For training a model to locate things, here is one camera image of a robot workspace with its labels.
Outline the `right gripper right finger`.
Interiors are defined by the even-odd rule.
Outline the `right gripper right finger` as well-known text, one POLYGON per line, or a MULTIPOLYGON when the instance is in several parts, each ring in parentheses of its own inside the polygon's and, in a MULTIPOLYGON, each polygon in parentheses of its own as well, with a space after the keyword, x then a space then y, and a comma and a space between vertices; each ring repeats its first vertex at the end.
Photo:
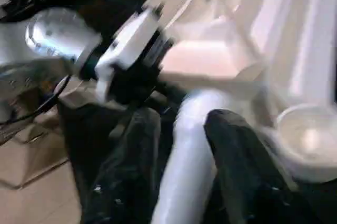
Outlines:
POLYGON ((287 186, 257 133, 239 114, 216 109, 204 124, 230 223, 316 223, 287 186))

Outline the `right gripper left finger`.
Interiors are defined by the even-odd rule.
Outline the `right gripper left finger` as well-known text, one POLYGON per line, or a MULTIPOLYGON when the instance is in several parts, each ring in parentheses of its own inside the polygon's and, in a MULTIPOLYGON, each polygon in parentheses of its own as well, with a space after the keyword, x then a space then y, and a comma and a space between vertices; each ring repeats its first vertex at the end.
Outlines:
POLYGON ((157 157, 161 119, 140 108, 110 133, 115 147, 102 163, 81 223, 150 223, 157 201, 157 157))

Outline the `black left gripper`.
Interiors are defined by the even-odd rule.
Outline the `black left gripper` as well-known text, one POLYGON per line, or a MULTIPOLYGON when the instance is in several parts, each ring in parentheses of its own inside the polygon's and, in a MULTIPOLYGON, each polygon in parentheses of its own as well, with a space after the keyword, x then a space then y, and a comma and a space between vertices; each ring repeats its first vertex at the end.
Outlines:
POLYGON ((181 104, 187 94, 184 89, 166 81, 157 81, 160 63, 172 46, 173 41, 158 29, 131 66, 124 69, 121 63, 113 63, 108 98, 127 105, 134 100, 146 100, 155 87, 169 102, 181 104))

